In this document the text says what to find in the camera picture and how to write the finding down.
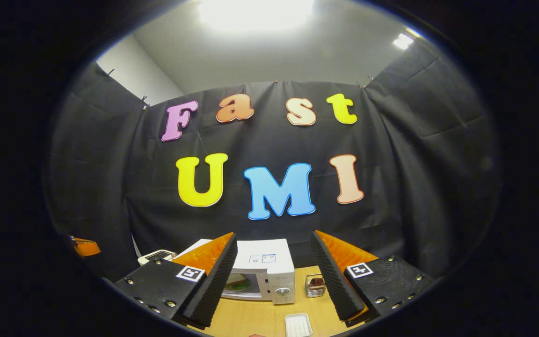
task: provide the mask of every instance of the small metal basket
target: small metal basket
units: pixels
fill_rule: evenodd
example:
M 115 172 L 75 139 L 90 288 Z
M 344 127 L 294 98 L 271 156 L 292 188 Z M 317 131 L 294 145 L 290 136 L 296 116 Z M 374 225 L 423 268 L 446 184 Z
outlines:
M 312 280 L 318 286 L 312 286 Z M 311 274 L 305 277 L 305 294 L 307 297 L 319 297 L 326 292 L 326 282 L 321 274 Z

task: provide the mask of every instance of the black curtain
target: black curtain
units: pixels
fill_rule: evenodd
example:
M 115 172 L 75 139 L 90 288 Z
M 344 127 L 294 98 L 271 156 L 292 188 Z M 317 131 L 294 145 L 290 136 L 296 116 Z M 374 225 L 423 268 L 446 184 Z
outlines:
M 336 120 L 329 96 L 353 100 L 355 124 Z M 254 115 L 221 124 L 219 102 L 247 94 Z M 293 126 L 286 100 L 307 98 L 317 121 Z M 196 100 L 182 137 L 162 142 L 167 108 Z M 454 64 L 421 40 L 365 88 L 327 82 L 248 83 L 188 94 L 142 111 L 139 99 L 95 65 L 60 111 L 46 185 L 58 230 L 99 243 L 88 258 L 111 280 L 137 267 L 131 233 L 143 254 L 181 251 L 201 237 L 237 232 L 241 240 L 286 237 L 295 267 L 315 264 L 310 232 L 336 235 L 377 256 L 397 254 L 439 277 L 486 232 L 501 181 L 496 139 L 479 92 Z M 176 160 L 200 159 L 195 188 L 209 187 L 205 156 L 226 153 L 223 196 L 191 207 L 178 196 Z M 341 205 L 329 159 L 357 157 L 365 197 Z M 278 183 L 295 163 L 312 166 L 310 215 L 249 220 L 243 171 L 265 166 Z

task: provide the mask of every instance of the wooden table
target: wooden table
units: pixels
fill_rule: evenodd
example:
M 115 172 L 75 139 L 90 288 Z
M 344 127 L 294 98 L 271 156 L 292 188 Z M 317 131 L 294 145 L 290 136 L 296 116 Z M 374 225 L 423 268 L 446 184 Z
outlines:
M 309 315 L 313 337 L 328 337 L 347 328 L 340 322 L 328 291 L 320 297 L 305 296 L 305 276 L 319 273 L 319 267 L 295 269 L 295 303 L 274 305 L 271 301 L 220 299 L 211 327 L 199 330 L 216 337 L 248 337 L 253 334 L 265 337 L 286 337 L 286 315 L 304 312 Z

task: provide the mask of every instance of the white microwave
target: white microwave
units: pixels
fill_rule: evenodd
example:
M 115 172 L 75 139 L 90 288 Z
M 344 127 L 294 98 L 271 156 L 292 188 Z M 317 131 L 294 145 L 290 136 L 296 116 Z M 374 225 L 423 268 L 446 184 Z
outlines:
M 201 239 L 178 256 L 209 241 Z M 238 254 L 222 297 L 294 303 L 295 267 L 286 239 L 237 241 L 237 245 Z

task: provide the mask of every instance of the label sticker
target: label sticker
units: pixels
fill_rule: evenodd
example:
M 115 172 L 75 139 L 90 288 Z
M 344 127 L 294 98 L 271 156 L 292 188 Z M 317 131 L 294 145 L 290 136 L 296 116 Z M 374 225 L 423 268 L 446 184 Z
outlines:
M 276 254 L 264 254 L 261 262 L 276 262 Z
M 204 273 L 204 269 L 185 266 L 184 268 L 182 268 L 180 273 L 176 275 L 176 277 L 185 279 L 190 282 L 197 282 L 199 281 L 199 279 L 201 279 L 201 276 L 203 276 Z
M 249 263 L 258 263 L 261 262 L 261 255 L 251 255 L 251 257 L 248 259 Z
M 365 275 L 373 274 L 374 272 L 365 263 L 357 263 L 346 267 L 353 278 L 364 277 Z

